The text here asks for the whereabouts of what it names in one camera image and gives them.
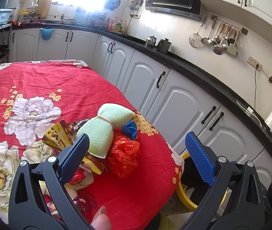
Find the left hand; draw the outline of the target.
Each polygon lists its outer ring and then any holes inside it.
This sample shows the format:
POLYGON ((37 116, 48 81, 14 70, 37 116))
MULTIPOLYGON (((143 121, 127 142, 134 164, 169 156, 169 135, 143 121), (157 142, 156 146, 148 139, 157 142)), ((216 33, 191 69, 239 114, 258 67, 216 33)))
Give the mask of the left hand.
POLYGON ((97 213, 95 214, 91 226, 95 230, 111 230, 112 224, 110 219, 107 216, 106 207, 102 206, 97 213))

